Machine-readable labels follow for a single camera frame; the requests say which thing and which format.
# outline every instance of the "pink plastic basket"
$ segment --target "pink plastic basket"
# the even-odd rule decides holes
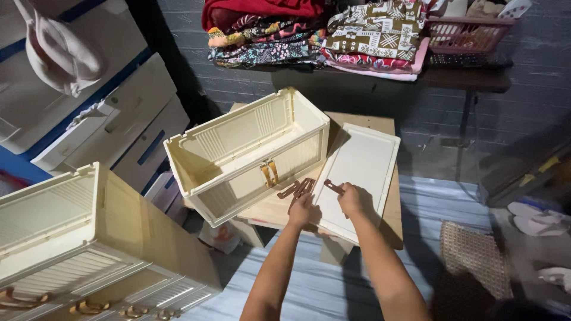
[[[516,19],[431,16],[429,47],[439,54],[487,53],[496,48],[516,22]]]

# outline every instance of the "white cloth bag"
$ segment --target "white cloth bag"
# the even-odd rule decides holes
[[[44,83],[77,97],[101,79],[103,58],[70,25],[45,17],[28,0],[14,1],[26,21],[28,60]]]

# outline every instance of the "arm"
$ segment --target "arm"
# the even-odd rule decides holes
[[[289,221],[262,264],[240,320],[279,320],[293,267],[301,228],[309,222],[311,194],[300,197],[289,211]]]
[[[403,263],[363,210],[357,188],[344,183],[339,205],[355,227],[367,272],[379,299],[383,317],[394,320],[430,320],[419,289]]]

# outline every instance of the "hand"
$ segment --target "hand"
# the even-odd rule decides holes
[[[359,192],[355,185],[351,183],[343,183],[341,188],[345,191],[343,196],[337,196],[337,201],[339,201],[339,205],[341,205],[341,210],[345,215],[349,218],[352,218],[354,215],[359,215],[363,213],[363,205],[361,204],[361,200],[359,199]]]
[[[292,224],[297,228],[302,228],[309,223],[309,212],[313,205],[311,205],[312,195],[307,193],[298,198],[289,210],[288,224]]]

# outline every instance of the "woven mat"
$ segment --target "woven mat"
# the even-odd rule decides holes
[[[435,287],[435,321],[484,320],[497,299],[512,298],[507,261],[493,236],[443,222],[440,248],[445,271]]]

